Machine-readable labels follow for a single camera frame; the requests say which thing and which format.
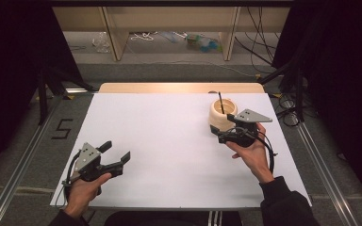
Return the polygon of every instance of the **black stick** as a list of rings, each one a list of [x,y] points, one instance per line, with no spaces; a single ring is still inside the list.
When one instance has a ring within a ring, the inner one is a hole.
[[[219,92],[219,97],[220,97],[220,104],[221,104],[221,106],[222,106],[222,94]]]

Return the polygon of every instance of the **person's left hand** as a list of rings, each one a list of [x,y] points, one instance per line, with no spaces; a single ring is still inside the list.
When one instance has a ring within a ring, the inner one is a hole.
[[[64,212],[72,218],[81,218],[87,211],[90,201],[95,199],[98,188],[111,178],[111,174],[105,173],[92,182],[86,182],[81,179],[72,184],[68,204]]]

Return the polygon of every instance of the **wrist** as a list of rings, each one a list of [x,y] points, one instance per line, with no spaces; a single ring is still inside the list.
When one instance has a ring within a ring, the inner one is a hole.
[[[84,211],[79,207],[67,205],[63,212],[71,218],[80,219]]]
[[[266,184],[274,180],[274,177],[268,168],[252,170],[252,173],[261,184]]]

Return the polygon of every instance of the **hand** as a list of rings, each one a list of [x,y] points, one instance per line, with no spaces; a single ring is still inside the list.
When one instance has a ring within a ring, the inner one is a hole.
[[[87,211],[90,201],[95,199],[98,188],[111,178],[111,174],[105,173],[92,182],[86,182],[81,179],[72,184],[68,204],[64,212],[72,218],[81,218]]]
[[[265,140],[266,129],[260,123],[257,123],[257,129],[259,131],[258,137]],[[242,158],[260,183],[268,183],[274,180],[267,164],[266,148],[258,139],[247,148],[240,147],[237,143],[231,141],[227,141],[225,145],[236,152],[232,155],[233,158]]]

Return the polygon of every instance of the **black sleeve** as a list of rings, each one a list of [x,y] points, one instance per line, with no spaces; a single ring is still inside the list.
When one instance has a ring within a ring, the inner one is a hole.
[[[64,213],[63,210],[59,210],[57,216],[51,221],[49,226],[84,226],[84,224],[81,220],[74,219]]]
[[[320,225],[313,217],[307,199],[297,191],[290,191],[284,177],[260,184],[264,201],[260,204],[264,226]]]

